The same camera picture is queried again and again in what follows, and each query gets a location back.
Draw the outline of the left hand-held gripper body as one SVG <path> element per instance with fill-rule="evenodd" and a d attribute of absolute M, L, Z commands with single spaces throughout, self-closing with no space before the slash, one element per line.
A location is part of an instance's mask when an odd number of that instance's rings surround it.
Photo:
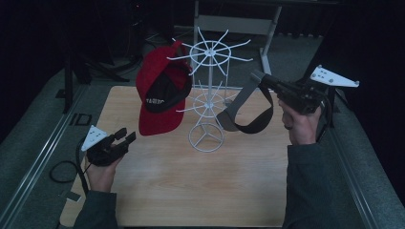
<path fill-rule="evenodd" d="M 114 145 L 114 134 L 108 135 L 92 125 L 80 148 L 87 153 L 88 161 L 95 166 L 108 166 L 128 152 L 128 145 L 123 141 Z"/>

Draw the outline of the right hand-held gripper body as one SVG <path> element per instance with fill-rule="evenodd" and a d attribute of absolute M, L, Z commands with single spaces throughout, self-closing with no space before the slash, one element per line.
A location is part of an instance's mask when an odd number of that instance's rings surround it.
<path fill-rule="evenodd" d="M 304 82 L 278 82 L 276 93 L 295 112 L 308 115 L 313 114 L 328 98 L 329 88 L 357 88 L 359 85 L 359 81 L 353 81 L 319 65 Z"/>

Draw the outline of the grey sun visor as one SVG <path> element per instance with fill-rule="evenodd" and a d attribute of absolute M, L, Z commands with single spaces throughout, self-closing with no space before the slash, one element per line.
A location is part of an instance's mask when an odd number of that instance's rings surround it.
<path fill-rule="evenodd" d="M 267 127 L 274 114 L 274 103 L 267 84 L 270 79 L 270 74 L 253 71 L 250 78 L 244 85 L 242 90 L 237 94 L 236 98 L 219 114 L 216 118 L 218 123 L 224 130 L 229 132 L 241 131 L 245 134 L 258 134 Z M 270 107 L 259 114 L 252 122 L 243 126 L 236 123 L 236 114 L 245 104 L 253 92 L 259 88 Z"/>

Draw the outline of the white wire hat rack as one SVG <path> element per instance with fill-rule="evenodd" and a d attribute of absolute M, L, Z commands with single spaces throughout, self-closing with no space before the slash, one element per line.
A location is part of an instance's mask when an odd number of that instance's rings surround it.
<path fill-rule="evenodd" d="M 197 121 L 188 133 L 188 142 L 199 152 L 211 153 L 224 143 L 224 129 L 216 116 L 227 107 L 224 101 L 236 96 L 228 93 L 230 61 L 250 62 L 252 58 L 238 57 L 232 53 L 249 44 L 249 40 L 228 45 L 224 42 L 227 36 L 225 32 L 217 40 L 206 39 L 201 31 L 199 34 L 200 41 L 193 45 L 183 43 L 189 53 L 175 57 L 175 60 L 188 60 L 192 67 L 192 92 L 186 98 L 182 111 L 196 115 Z"/>

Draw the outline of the red baseball cap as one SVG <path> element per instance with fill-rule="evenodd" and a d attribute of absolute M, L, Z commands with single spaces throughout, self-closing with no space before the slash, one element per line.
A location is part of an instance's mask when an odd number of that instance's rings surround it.
<path fill-rule="evenodd" d="M 178 52 L 185 54 L 181 41 L 156 48 L 143 59 L 136 77 L 141 100 L 141 135 L 165 134 L 178 128 L 182 122 L 182 110 L 191 92 L 193 79 L 189 64 L 184 59 L 175 60 Z"/>

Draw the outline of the person's right hand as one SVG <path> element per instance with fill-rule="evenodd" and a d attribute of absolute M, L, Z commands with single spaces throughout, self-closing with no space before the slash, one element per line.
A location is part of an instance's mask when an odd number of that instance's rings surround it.
<path fill-rule="evenodd" d="M 310 145 L 316 142 L 316 132 L 321 115 L 318 107 L 313 114 L 299 114 L 283 100 L 278 101 L 283 110 L 282 122 L 288 130 L 292 145 Z"/>

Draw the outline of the metal floor rail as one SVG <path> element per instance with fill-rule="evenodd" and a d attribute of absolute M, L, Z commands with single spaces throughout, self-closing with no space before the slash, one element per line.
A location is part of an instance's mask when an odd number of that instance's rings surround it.
<path fill-rule="evenodd" d="M 318 142 L 326 149 L 330 173 L 332 208 L 342 229 L 377 229 L 370 206 L 351 167 L 342 141 L 335 128 L 327 126 L 326 110 L 322 108 Z"/>
<path fill-rule="evenodd" d="M 51 158 L 54 149 L 67 129 L 71 117 L 75 113 L 75 108 L 79 100 L 85 94 L 87 89 L 88 87 L 85 85 L 79 86 L 76 91 L 76 95 L 74 96 L 74 101 L 68 110 L 59 117 L 57 124 L 53 128 L 44 145 L 41 147 L 41 150 L 38 152 L 35 161 L 31 164 L 27 173 L 22 177 L 21 182 L 5 207 L 3 213 L 0 214 L 0 229 L 12 228 L 17 215 L 20 213 L 32 191 L 32 188 L 38 181 L 45 166 Z"/>

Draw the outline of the white desk frame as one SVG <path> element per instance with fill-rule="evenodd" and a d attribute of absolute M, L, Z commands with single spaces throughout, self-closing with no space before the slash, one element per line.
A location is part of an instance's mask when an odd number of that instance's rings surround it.
<path fill-rule="evenodd" d="M 341 4 L 340 0 L 193 0 L 194 1 L 194 42 L 198 41 L 199 31 L 221 31 L 265 35 L 266 43 L 259 49 L 262 69 L 271 74 L 268 52 L 276 34 L 279 18 L 284 9 L 292 8 L 291 15 L 297 19 L 298 27 L 291 34 L 320 35 L 327 25 L 323 15 L 334 11 Z M 256 10 L 247 17 L 204 14 L 202 7 L 214 3 L 229 4 L 241 7 L 244 11 Z"/>

